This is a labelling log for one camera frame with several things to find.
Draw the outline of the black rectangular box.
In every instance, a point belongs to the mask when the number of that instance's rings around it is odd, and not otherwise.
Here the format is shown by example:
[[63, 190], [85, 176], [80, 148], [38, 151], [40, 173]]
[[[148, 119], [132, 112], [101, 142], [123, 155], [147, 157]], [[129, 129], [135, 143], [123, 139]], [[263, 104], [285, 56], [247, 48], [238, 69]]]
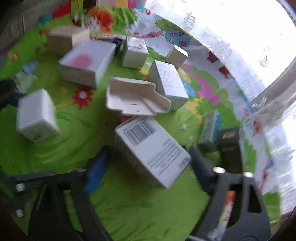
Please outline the black rectangular box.
[[222, 168], [228, 173], [242, 174], [243, 160], [240, 149], [240, 127], [222, 129], [215, 140]]

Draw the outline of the white saxophone print box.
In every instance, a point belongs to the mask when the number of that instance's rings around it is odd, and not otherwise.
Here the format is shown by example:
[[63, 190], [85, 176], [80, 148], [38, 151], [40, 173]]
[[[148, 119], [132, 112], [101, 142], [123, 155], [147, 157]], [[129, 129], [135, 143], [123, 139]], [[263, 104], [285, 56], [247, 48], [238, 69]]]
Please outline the white saxophone print box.
[[56, 107], [47, 90], [41, 88], [18, 100], [16, 130], [33, 142], [60, 133]]

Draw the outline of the teal green box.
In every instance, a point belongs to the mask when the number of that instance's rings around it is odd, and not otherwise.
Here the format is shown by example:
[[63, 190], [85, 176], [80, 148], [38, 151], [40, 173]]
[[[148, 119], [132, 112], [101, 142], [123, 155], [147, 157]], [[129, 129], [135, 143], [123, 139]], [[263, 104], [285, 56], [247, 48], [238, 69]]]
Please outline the teal green box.
[[205, 113], [201, 137], [198, 146], [205, 152], [215, 152], [215, 141], [222, 130], [222, 117], [217, 110]]

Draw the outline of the large white barcode box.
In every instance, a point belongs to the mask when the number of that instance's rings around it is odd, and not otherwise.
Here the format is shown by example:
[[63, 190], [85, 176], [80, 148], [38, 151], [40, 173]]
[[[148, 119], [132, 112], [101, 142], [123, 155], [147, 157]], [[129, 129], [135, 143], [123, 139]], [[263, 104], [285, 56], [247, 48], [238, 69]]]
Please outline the large white barcode box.
[[153, 118], [132, 118], [115, 129], [122, 155], [151, 185], [169, 189], [191, 162], [190, 154]]

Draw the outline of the white plastic tray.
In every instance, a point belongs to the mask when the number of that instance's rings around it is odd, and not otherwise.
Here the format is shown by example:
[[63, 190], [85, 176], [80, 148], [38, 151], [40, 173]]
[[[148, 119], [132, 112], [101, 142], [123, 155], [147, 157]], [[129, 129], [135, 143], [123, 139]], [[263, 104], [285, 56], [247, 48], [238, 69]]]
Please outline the white plastic tray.
[[154, 83], [112, 77], [106, 90], [106, 107], [126, 116], [155, 116], [169, 112], [171, 101], [156, 92]]

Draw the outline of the white box pink flower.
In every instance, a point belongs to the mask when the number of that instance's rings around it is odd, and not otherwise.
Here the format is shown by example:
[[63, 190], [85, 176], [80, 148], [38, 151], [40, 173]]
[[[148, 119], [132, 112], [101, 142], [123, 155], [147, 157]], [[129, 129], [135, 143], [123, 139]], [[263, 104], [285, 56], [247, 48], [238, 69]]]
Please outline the white box pink flower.
[[59, 60], [63, 80], [97, 88], [114, 57], [116, 44], [84, 40]]

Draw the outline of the white grey text box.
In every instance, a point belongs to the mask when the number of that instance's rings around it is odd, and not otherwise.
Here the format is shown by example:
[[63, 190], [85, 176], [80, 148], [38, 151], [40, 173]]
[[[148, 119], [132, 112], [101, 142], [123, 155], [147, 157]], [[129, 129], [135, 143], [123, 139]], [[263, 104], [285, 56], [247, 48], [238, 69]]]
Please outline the white grey text box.
[[154, 60], [148, 73], [148, 81], [156, 85], [157, 93], [171, 101], [171, 110], [180, 109], [189, 99], [174, 65]]

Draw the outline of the beige kraft box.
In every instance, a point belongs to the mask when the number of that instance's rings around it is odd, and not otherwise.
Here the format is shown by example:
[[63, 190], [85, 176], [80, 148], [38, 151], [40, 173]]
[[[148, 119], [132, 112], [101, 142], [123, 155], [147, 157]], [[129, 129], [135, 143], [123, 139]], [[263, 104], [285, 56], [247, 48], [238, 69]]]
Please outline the beige kraft box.
[[90, 30], [77, 26], [61, 26], [47, 34], [47, 47], [51, 52], [65, 55], [76, 45], [89, 39]]

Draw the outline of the small white box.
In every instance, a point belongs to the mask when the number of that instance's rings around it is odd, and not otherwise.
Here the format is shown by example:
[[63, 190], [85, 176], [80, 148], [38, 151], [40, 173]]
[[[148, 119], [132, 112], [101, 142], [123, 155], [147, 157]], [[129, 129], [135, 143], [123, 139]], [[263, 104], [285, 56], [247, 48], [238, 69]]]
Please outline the small white box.
[[188, 53], [177, 45], [166, 55], [166, 63], [173, 64], [175, 68], [180, 68], [188, 59]]

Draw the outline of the white orange medicine box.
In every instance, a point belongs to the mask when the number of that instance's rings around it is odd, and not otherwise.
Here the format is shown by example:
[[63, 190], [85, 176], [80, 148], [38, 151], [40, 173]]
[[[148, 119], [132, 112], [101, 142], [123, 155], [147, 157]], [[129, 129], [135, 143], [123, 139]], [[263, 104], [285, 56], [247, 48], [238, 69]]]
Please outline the white orange medicine box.
[[149, 55], [145, 41], [140, 38], [127, 36], [123, 48], [122, 66], [141, 69]]

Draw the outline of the white lace curtain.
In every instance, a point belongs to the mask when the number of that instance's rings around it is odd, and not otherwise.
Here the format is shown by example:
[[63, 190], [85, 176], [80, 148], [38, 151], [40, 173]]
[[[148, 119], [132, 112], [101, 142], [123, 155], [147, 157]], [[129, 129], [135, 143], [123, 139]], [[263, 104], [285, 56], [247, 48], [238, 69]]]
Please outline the white lace curtain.
[[208, 46], [258, 113], [271, 150], [295, 157], [295, 1], [142, 1]]

